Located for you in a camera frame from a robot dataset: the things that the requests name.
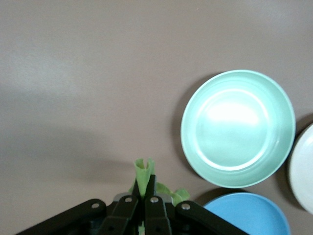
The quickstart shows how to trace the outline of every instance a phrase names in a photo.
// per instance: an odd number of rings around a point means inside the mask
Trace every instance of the gray surface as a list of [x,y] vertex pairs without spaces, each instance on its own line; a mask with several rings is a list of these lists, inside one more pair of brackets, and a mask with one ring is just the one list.
[[[90,198],[109,204],[136,158],[200,203],[229,192],[186,162],[184,107],[216,73],[256,70],[283,87],[302,130],[313,121],[312,12],[310,0],[2,0],[0,233]],[[244,190],[280,206],[293,234],[312,234],[286,165]]]

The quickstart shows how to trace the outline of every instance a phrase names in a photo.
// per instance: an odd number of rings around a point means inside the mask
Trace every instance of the mint green plate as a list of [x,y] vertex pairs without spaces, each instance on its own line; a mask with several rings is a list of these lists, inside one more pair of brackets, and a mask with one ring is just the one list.
[[255,71],[234,70],[205,82],[189,100],[181,143],[192,168],[225,188],[254,185],[287,158],[295,117],[284,90]]

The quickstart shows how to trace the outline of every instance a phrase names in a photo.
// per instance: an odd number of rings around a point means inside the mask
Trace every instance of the dish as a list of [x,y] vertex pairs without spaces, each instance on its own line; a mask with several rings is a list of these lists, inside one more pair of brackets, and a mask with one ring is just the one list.
[[300,205],[313,214],[313,124],[297,139],[289,162],[289,181]]
[[279,207],[257,194],[227,194],[207,203],[204,208],[250,235],[291,234]]
[[205,82],[181,122],[181,143],[192,168],[225,188],[254,185],[290,153],[295,117],[284,90],[255,71],[233,70]]

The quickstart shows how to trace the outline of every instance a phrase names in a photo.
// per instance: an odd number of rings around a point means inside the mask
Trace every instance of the white plate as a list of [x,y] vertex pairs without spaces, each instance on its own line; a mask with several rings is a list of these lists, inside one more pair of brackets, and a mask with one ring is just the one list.
[[289,178],[294,196],[313,214],[313,124],[297,139],[291,155]]

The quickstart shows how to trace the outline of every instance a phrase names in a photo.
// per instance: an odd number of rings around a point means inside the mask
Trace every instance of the tableware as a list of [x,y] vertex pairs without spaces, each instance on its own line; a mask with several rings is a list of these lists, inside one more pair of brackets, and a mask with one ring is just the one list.
[[290,153],[295,117],[284,90],[259,72],[233,70],[205,82],[181,122],[181,143],[192,168],[226,188],[254,185]]
[[221,196],[204,205],[250,235],[290,235],[284,213],[269,199],[247,192]]
[[297,138],[289,162],[289,181],[300,205],[313,214],[313,124]]

